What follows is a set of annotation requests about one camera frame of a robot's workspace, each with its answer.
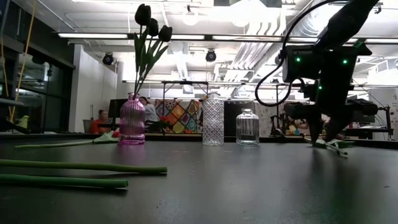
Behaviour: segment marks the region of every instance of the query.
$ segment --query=ribbed glass jar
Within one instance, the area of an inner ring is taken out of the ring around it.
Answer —
[[[145,140],[145,108],[129,93],[129,98],[120,109],[120,135],[121,144],[142,144]]]
[[[224,101],[220,94],[210,93],[203,101],[203,144],[222,146],[224,144]]]
[[[241,145],[257,145],[260,142],[259,117],[252,109],[242,109],[236,117],[236,143]]]

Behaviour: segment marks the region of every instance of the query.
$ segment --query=desk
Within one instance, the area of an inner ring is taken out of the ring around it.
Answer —
[[[348,128],[344,130],[346,136],[357,136],[360,139],[373,139],[373,133],[390,133],[393,135],[393,129],[387,128]]]
[[[0,167],[8,174],[129,181],[127,190],[116,191],[0,185],[4,224],[398,222],[397,151],[356,147],[342,159],[299,143],[207,147],[147,141],[23,150],[15,150],[15,144],[32,142],[0,144],[0,158],[168,166],[169,173],[146,177]]]

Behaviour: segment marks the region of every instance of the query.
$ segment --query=clear glass vase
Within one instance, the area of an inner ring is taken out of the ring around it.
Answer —
[[[257,145],[260,142],[259,117],[252,109],[242,109],[236,117],[236,143],[241,145]]]
[[[145,108],[133,93],[129,93],[120,109],[119,130],[121,144],[143,144],[145,141]]]
[[[224,101],[220,94],[210,93],[203,101],[203,144],[222,146],[224,144]]]

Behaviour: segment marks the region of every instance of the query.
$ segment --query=tulip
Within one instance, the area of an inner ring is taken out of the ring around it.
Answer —
[[[159,25],[156,19],[151,18],[148,24],[149,35],[151,37],[156,37],[159,34]]]
[[[172,39],[173,28],[164,25],[159,32],[159,40],[162,42],[169,42]]]
[[[142,26],[148,26],[150,21],[151,13],[150,6],[146,6],[145,4],[141,4],[138,6],[136,15],[134,16],[136,22],[140,25],[139,34],[142,34]]]

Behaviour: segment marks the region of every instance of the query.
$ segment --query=pink vase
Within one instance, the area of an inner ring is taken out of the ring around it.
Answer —
[[[120,109],[120,144],[143,144],[145,141],[145,108],[129,93],[129,98]]]

